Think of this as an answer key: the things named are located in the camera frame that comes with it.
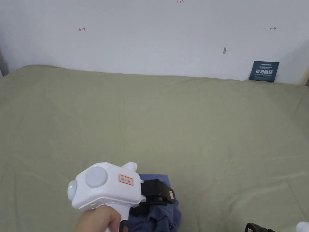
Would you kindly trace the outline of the person's left hand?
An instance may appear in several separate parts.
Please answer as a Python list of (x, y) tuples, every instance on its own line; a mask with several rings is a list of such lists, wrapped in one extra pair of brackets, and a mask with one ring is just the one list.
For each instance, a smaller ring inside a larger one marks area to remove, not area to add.
[(77, 220), (74, 232), (118, 232), (121, 215), (110, 206), (100, 206), (94, 210), (85, 211)]

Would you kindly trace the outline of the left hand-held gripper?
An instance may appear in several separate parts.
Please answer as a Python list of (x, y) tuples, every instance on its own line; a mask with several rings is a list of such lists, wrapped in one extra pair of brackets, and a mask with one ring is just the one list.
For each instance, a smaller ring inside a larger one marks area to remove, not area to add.
[(147, 180), (146, 196), (142, 195), (144, 181), (137, 173), (137, 167), (134, 162), (123, 166), (96, 163), (69, 182), (68, 200), (80, 211), (103, 205), (113, 208), (121, 216), (119, 232), (123, 231), (129, 212), (132, 216), (146, 215), (153, 206), (175, 204), (174, 191), (161, 180)]

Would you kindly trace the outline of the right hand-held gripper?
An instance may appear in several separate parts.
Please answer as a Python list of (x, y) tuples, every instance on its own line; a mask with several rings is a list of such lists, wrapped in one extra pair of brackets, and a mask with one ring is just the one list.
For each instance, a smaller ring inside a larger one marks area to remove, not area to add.
[[(255, 223), (247, 223), (245, 227), (245, 232), (275, 232), (272, 229), (267, 229), (265, 227), (261, 227)], [(309, 222), (299, 222), (296, 225), (296, 232), (309, 232)]]

